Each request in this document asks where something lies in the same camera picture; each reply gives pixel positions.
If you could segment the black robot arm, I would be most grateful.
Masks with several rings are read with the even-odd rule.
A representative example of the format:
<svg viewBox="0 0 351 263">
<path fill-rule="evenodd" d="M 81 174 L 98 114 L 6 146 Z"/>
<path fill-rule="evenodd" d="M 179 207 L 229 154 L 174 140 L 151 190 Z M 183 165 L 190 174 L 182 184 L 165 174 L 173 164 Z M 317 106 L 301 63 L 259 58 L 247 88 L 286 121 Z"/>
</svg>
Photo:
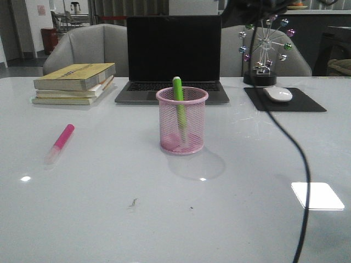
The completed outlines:
<svg viewBox="0 0 351 263">
<path fill-rule="evenodd" d="M 275 14 L 283 14 L 293 1 L 232 0 L 221 13 L 222 27 L 255 24 Z"/>
</svg>

